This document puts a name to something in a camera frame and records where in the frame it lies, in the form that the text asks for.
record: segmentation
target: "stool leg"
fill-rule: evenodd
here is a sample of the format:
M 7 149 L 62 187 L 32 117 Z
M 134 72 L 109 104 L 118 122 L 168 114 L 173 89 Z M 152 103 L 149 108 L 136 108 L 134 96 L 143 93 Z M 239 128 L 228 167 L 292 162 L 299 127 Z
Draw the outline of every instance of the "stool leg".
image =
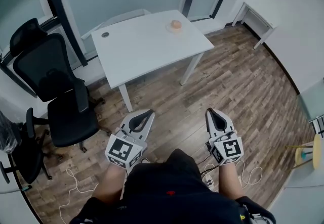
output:
M 308 162 L 310 162 L 310 161 L 312 161 L 312 160 L 313 160 L 313 159 L 309 159 L 309 160 L 305 161 L 305 162 L 302 163 L 302 164 L 299 164 L 299 165 L 294 166 L 292 169 L 295 169 L 295 168 L 297 168 L 297 167 L 300 167 L 300 166 L 302 166 L 302 165 L 304 165 L 304 164 L 306 164 L 306 163 L 308 163 Z
M 312 148 L 313 146 L 285 146 L 286 148 Z

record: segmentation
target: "chair seat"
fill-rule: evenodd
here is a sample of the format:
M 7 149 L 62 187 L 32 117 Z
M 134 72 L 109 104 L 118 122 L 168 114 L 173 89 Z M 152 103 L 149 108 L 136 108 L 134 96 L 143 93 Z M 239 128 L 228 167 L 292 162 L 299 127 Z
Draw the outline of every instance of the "chair seat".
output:
M 51 137 L 56 147 L 82 142 L 99 129 L 97 116 L 91 105 L 86 112 L 79 113 L 74 90 L 51 101 L 47 109 Z
M 31 184 L 37 178 L 44 158 L 37 142 L 26 134 L 11 155 L 21 176 Z

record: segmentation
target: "black office chair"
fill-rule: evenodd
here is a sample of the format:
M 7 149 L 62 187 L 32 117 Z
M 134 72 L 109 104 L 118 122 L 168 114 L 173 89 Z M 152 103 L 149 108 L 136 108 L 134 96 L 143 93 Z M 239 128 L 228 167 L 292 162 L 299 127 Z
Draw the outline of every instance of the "black office chair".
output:
M 52 177 L 48 175 L 46 168 L 43 163 L 44 156 L 49 156 L 42 151 L 43 141 L 45 135 L 49 134 L 48 130 L 44 130 L 39 140 L 35 139 L 35 136 L 29 138 L 27 133 L 27 124 L 31 124 L 30 111 L 27 112 L 27 122 L 23 124 L 11 123 L 8 119 L 0 112 L 0 118 L 2 123 L 5 121 L 7 126 L 4 129 L 2 124 L 2 140 L 1 147 L 10 147 L 12 159 L 15 162 L 14 167 L 4 168 L 2 162 L 0 162 L 0 171 L 7 182 L 10 182 L 8 173 L 13 171 L 19 171 L 25 181 L 31 184 L 39 175 L 41 169 L 45 173 L 47 179 L 51 180 Z
M 86 152 L 84 140 L 100 129 L 111 134 L 109 129 L 99 126 L 94 110 L 105 100 L 92 99 L 84 81 L 74 76 L 64 38 L 60 34 L 44 36 L 37 20 L 32 19 L 13 34 L 10 49 L 13 49 L 13 55 L 18 55 L 13 64 L 15 72 L 43 102 L 52 100 L 47 107 L 49 119 L 45 121 L 50 126 L 56 147 L 79 143 L 80 149 Z M 33 135 L 33 128 L 30 127 L 28 133 Z

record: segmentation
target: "leg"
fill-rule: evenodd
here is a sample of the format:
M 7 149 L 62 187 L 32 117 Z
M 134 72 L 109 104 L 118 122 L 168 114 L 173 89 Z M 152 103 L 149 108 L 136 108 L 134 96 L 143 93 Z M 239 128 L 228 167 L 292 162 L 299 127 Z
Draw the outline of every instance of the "leg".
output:
M 244 15 L 243 15 L 243 18 L 242 18 L 242 20 L 241 20 L 241 24 L 244 24 L 244 22 L 245 22 L 245 18 L 246 18 L 246 16 L 247 16 L 247 13 L 248 13 L 248 9 L 244 12 Z
M 110 205 L 120 200 L 125 179 L 125 169 L 110 164 L 101 177 L 92 197 Z
M 100 130 L 103 130 L 104 132 L 107 133 L 108 136 L 110 136 L 110 134 L 111 134 L 111 130 L 110 129 L 108 129 L 106 127 L 103 127 L 103 126 L 99 126 L 99 129 Z
M 79 147 L 82 150 L 83 153 L 87 152 L 87 149 L 83 146 L 83 141 L 79 143 Z
M 245 3 L 243 3 L 243 5 L 242 5 L 241 9 L 239 10 L 238 14 L 235 16 L 235 19 L 234 19 L 234 21 L 232 23 L 232 27 L 235 26 L 236 22 L 238 21 L 239 17 L 241 16 L 241 13 L 244 11 L 246 6 L 247 5 Z
M 273 31 L 273 28 L 269 28 L 268 31 L 258 41 L 258 43 L 253 47 L 253 49 L 256 49 L 260 44 L 264 43 L 264 41 L 271 35 Z
M 46 168 L 45 168 L 45 166 L 44 166 L 44 163 L 42 163 L 42 170 L 43 170 L 43 172 L 44 172 L 44 174 L 46 175 L 46 177 L 47 177 L 47 179 L 48 180 L 52 180 L 53 178 L 47 173 L 47 170 L 46 170 Z
M 124 100 L 124 102 L 126 104 L 126 107 L 127 107 L 128 111 L 131 112 L 133 110 L 133 107 L 132 107 L 132 104 L 131 104 L 131 100 L 130 100 L 130 98 L 128 96 L 125 84 L 122 84 L 122 85 L 119 86 L 119 91 L 121 93 L 121 96 L 123 97 L 123 100 Z
M 236 200 L 244 196 L 243 188 L 238 180 L 234 163 L 219 167 L 219 193 L 229 199 Z
M 199 53 L 199 54 L 192 57 L 192 60 L 191 60 L 186 72 L 184 73 L 184 75 L 183 75 L 183 77 L 182 77 L 182 79 L 180 81 L 181 85 L 184 85 L 187 82 L 187 80 L 189 79 L 189 77 L 193 73 L 195 67 L 197 66 L 199 60 L 202 58 L 203 54 L 204 53 L 202 52 L 202 53 Z

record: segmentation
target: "floor plank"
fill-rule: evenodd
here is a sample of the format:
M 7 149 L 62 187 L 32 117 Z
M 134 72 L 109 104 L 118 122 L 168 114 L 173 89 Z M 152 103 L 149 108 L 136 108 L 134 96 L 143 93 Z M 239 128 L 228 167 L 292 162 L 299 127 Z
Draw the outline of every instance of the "floor plank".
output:
M 256 166 L 263 168 L 262 179 L 245 188 L 246 194 L 264 207 L 275 198 L 294 164 L 294 151 L 288 144 L 312 140 L 313 129 L 307 123 L 289 80 L 263 46 L 253 49 L 257 40 L 241 25 L 207 35 L 215 48 L 206 52 L 186 85 L 179 81 L 190 59 L 180 61 L 131 81 L 129 96 L 134 110 L 152 108 L 156 117 L 147 140 L 145 156 L 163 162 L 175 148 L 180 148 L 201 162 L 208 156 L 204 143 L 208 139 L 205 111 L 217 108 L 228 114 L 242 136 L 246 171 L 243 180 Z M 115 129 L 127 115 L 118 90 L 111 90 L 106 79 L 90 86 L 94 98 L 103 96 L 105 105 L 96 109 L 101 125 Z M 87 153 L 77 146 L 55 148 L 46 138 L 44 151 L 62 154 L 63 160 L 52 157 L 45 165 L 53 176 L 48 181 L 40 174 L 26 195 L 44 223 L 60 223 L 59 205 L 66 204 L 68 191 L 75 186 L 67 175 L 69 168 L 78 179 L 81 191 L 98 183 L 108 162 L 104 150 L 108 137 L 102 131 L 85 141 Z M 200 164 L 215 164 L 210 157 Z M 237 166 L 239 174 L 242 164 Z M 250 182 L 260 178 L 260 169 Z M 217 188 L 218 171 L 211 172 Z M 71 192 L 71 204 L 62 209 L 68 223 L 78 214 L 91 192 Z

